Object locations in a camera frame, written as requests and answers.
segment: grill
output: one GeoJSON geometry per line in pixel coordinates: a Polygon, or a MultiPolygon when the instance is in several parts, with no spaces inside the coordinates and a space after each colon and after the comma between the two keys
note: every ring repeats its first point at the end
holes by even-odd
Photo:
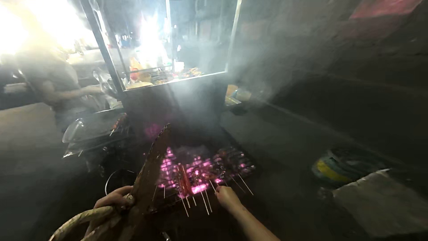
{"type": "Polygon", "coordinates": [[[205,199],[208,198],[206,191],[214,192],[214,188],[218,185],[228,186],[228,183],[231,182],[237,184],[240,192],[252,194],[244,182],[244,178],[251,175],[256,167],[244,152],[234,147],[228,147],[220,149],[211,157],[207,157],[208,155],[209,151],[204,146],[181,147],[176,151],[172,148],[167,149],[153,194],[153,212],[177,204],[184,205],[184,208],[196,205],[194,195],[203,197],[205,195],[204,203],[211,208],[209,200],[205,202],[205,199]],[[191,192],[187,195],[183,194],[183,190],[180,191],[179,165],[184,167],[185,174],[190,180],[191,192]]]}

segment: street vendor stall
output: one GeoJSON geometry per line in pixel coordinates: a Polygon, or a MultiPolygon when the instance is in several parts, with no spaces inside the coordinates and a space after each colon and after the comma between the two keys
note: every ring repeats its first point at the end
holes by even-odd
{"type": "Polygon", "coordinates": [[[143,15],[141,45],[127,60],[116,42],[113,49],[105,42],[102,30],[116,34],[103,19],[103,8],[82,0],[117,97],[138,136],[153,139],[167,123],[190,139],[218,133],[241,1],[235,4],[230,16],[224,0],[167,0],[165,16],[143,15]],[[163,19],[162,28],[155,19],[163,19]],[[120,64],[111,58],[114,51],[120,64]]]}

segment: wall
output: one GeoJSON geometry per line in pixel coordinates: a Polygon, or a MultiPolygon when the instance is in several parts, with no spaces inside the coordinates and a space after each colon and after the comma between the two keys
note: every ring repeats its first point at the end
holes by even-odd
{"type": "Polygon", "coordinates": [[[234,74],[254,97],[427,167],[428,3],[409,2],[354,18],[356,0],[243,1],[234,74]]]}

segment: ground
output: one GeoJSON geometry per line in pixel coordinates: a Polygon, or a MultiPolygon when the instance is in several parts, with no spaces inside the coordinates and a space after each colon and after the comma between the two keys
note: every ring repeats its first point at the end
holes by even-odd
{"type": "MultiPolygon", "coordinates": [[[[0,120],[1,238],[47,240],[66,220],[92,208],[103,196],[103,183],[87,173],[84,163],[61,158],[66,145],[45,104],[0,111],[0,120]]],[[[247,180],[255,196],[243,202],[280,239],[361,237],[352,222],[332,228],[332,223],[341,222],[327,212],[310,172],[326,149],[346,140],[268,106],[242,115],[224,112],[221,125],[262,170],[247,180]]]]}

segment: hand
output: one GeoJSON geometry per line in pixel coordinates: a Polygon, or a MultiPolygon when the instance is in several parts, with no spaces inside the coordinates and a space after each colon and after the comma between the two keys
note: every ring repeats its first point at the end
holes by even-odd
{"type": "Polygon", "coordinates": [[[130,200],[124,198],[123,196],[130,193],[132,191],[132,187],[133,186],[124,186],[112,191],[107,196],[99,199],[95,203],[94,209],[112,205],[118,207],[131,206],[132,203],[130,202],[130,200]]]}
{"type": "Polygon", "coordinates": [[[218,186],[215,195],[218,202],[229,212],[242,206],[241,201],[231,187],[218,186]]]}
{"type": "Polygon", "coordinates": [[[85,94],[97,94],[102,93],[100,85],[88,85],[81,89],[85,94]]]}

